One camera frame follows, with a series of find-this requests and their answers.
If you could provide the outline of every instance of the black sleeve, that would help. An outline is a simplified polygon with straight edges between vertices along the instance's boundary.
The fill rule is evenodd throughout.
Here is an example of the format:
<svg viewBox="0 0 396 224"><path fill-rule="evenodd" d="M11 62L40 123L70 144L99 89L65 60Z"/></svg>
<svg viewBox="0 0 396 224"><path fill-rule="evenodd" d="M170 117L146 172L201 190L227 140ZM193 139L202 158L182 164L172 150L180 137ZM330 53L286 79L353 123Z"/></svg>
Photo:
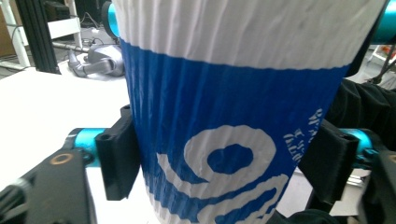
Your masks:
<svg viewBox="0 0 396 224"><path fill-rule="evenodd" d="M295 213L290 217L284 217L275 211L267 224L340 224L340 222L326 212L316 209L307 209Z"/></svg>
<svg viewBox="0 0 396 224"><path fill-rule="evenodd" d="M396 150L396 90L345 79L326 120L338 128L370 129L388 149Z"/></svg>

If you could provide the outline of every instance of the white surface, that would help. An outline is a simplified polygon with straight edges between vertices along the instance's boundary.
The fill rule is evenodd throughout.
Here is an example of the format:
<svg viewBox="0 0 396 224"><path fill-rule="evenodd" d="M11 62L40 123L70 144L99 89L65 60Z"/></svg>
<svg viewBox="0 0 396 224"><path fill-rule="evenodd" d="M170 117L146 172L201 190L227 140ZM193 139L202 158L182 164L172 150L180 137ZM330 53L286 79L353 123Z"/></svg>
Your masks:
<svg viewBox="0 0 396 224"><path fill-rule="evenodd" d="M11 68L11 69L17 69L17 70L23 70L23 67L21 64L18 63L9 63L9 62L0 62L0 67L5 67L5 68Z"/></svg>
<svg viewBox="0 0 396 224"><path fill-rule="evenodd" d="M81 31L81 28L79 27L78 17L68 20L50 21L48 25L50 37L52 39L64 35L76 34Z"/></svg>
<svg viewBox="0 0 396 224"><path fill-rule="evenodd" d="M294 172L276 210L285 217L304 211L312 187L301 171Z"/></svg>
<svg viewBox="0 0 396 224"><path fill-rule="evenodd" d="M361 188L346 185L341 201L337 201L330 212L332 216L356 216L361 199Z"/></svg>
<svg viewBox="0 0 396 224"><path fill-rule="evenodd" d="M350 64L385 1L113 1L120 36L199 62L275 69Z"/></svg>
<svg viewBox="0 0 396 224"><path fill-rule="evenodd" d="M0 80L0 189L59 149L78 127L110 127L129 103L125 82L21 72ZM99 223L156 223L140 175L130 200L107 202L98 168L87 171Z"/></svg>

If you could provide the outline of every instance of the black cable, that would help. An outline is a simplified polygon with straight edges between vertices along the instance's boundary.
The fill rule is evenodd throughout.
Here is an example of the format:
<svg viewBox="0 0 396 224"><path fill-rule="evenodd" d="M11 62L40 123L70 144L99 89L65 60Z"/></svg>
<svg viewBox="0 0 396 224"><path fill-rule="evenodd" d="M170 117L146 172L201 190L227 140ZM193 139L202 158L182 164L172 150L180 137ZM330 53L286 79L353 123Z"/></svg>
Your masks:
<svg viewBox="0 0 396 224"><path fill-rule="evenodd" d="M16 54L6 54L6 55L1 56L0 60L4 59L4 58L11 58L11 57L17 57L17 55Z"/></svg>
<svg viewBox="0 0 396 224"><path fill-rule="evenodd" d="M95 28L99 30L99 27L100 27L99 23L98 23L96 20L94 20L94 19L91 17L90 13L88 13L88 12L85 12L85 13L84 13L84 16L82 17L82 20L81 20L79 23L82 24L82 23L85 21L85 19L86 19L87 16L88 16L88 18L92 21L92 23L93 23L93 25L95 26Z"/></svg>
<svg viewBox="0 0 396 224"><path fill-rule="evenodd" d="M105 44L105 43L103 43L103 40L101 40L101 39L99 39L99 38L94 38L94 39L92 40L92 43L93 43L93 44L95 44L95 40L99 40L100 42L102 42L102 45Z"/></svg>
<svg viewBox="0 0 396 224"><path fill-rule="evenodd" d="M14 35L15 35L15 31L17 31L18 28L20 28L21 25L17 25L15 26L14 30L12 31L12 35L11 35L11 41L14 42Z"/></svg>
<svg viewBox="0 0 396 224"><path fill-rule="evenodd" d="M113 41L114 41L114 43L116 45L118 45L118 46L120 45L120 39L119 38L114 38Z"/></svg>
<svg viewBox="0 0 396 224"><path fill-rule="evenodd" d="M388 64L388 65L385 65L385 64L384 64L384 67L383 67L382 71L379 73L379 75L376 76L376 77L373 77L373 78L368 79L367 82L373 83L373 84L379 84L379 83L381 83L381 81L382 81L382 76L384 76L384 75L388 72L388 70L389 70L390 68L392 68L395 64L396 64L396 60L393 61L392 63Z"/></svg>
<svg viewBox="0 0 396 224"><path fill-rule="evenodd" d="M26 67L23 67L22 69L14 69L14 68L6 68L6 69L8 70L8 72L12 72L12 73L15 74L15 73L18 73L20 71L24 71L28 67L32 67L32 66L26 66Z"/></svg>
<svg viewBox="0 0 396 224"><path fill-rule="evenodd" d="M81 40L82 40L82 45L83 45L83 46L88 46L88 47L92 46L92 40L91 40L91 39L89 39L89 38L82 38Z"/></svg>
<svg viewBox="0 0 396 224"><path fill-rule="evenodd" d="M18 57L16 55L3 56L3 57L0 57L0 62L8 62L8 61L16 60L16 59L18 59Z"/></svg>
<svg viewBox="0 0 396 224"><path fill-rule="evenodd" d="M9 209L15 207L16 205L21 204L24 199L23 191L15 186L7 186L3 191L3 195L0 201L1 215L3 215Z"/></svg>
<svg viewBox="0 0 396 224"><path fill-rule="evenodd" d="M119 46L119 44L103 44L103 45L118 45Z"/></svg>

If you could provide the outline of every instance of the black frame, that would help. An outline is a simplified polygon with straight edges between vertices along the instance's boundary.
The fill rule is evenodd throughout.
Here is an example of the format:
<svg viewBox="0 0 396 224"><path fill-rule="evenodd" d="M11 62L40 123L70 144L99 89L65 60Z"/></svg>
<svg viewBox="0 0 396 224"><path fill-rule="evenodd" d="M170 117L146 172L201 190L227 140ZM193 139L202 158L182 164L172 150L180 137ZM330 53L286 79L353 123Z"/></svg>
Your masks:
<svg viewBox="0 0 396 224"><path fill-rule="evenodd" d="M40 0L16 0L23 29L32 51L35 68L39 72L61 74L53 50L50 29L44 6Z"/></svg>

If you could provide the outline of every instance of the metal frame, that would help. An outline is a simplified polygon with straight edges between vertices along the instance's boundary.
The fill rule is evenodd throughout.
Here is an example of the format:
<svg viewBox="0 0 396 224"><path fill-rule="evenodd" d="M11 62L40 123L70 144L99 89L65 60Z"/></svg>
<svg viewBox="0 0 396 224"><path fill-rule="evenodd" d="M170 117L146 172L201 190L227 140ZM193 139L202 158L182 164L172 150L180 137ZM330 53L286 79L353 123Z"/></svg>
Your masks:
<svg viewBox="0 0 396 224"><path fill-rule="evenodd" d="M40 0L16 0L18 11L32 51L35 68L40 72L60 74L50 38L45 9Z"/></svg>
<svg viewBox="0 0 396 224"><path fill-rule="evenodd" d="M28 40L27 40L27 36L25 33L25 29L23 29L22 26L19 26L16 23L16 20L14 18L9 0L0 0L0 5L1 8L3 10L3 14L5 15L5 20L7 23L7 29L8 29L8 33L9 36L12 38L12 43L14 46L14 49L17 53L18 56L18 60L19 60L19 64L17 63L7 63L7 62L0 62L0 66L4 66L4 67L8 67L8 68L13 68L13 69L17 69L17 70L22 70L23 68L29 67L30 62L29 62L29 58L28 55L26 53L25 50L25 46L28 46ZM35 20L37 20L38 17L40 17L41 21L43 21L43 18L45 19L45 14L42 14L44 11L42 10L40 11L36 11L35 8L38 7L42 7L41 6L41 2L40 1L32 1L32 3L30 3L30 5L35 6L35 7L30 7L28 8L29 14L30 15L32 13L36 13L36 18ZM79 25L79 18L77 17L77 11L76 11L76 4L74 0L69 0L67 1L66 5L69 7L69 11L70 11L70 15L74 18L68 19L68 20L62 20L62 21L52 21L52 22L48 22L46 24L39 22L39 21L33 21L33 18L29 19L29 22L24 22L23 25L26 26L30 26L32 27L32 24L34 25L33 27L36 28L37 25L41 27L41 29L39 29L40 31L42 29L44 29L44 27L48 27L46 29L49 29L49 38L48 39L42 39L43 41L46 41L49 43L49 46L51 45L51 39L53 38L57 38L60 36L64 36L64 35L70 35L73 34L74 35L74 39L75 39L75 43L78 47L82 48L82 41L81 41L81 28ZM37 60L42 61L42 52L38 53L39 57L37 59L37 57L35 57L35 54L37 53L33 53L33 57L35 60L35 64L37 64ZM39 71L43 71L43 72L51 72L54 73L54 71L57 71L57 69L43 69L42 68L38 68L37 69Z"/></svg>

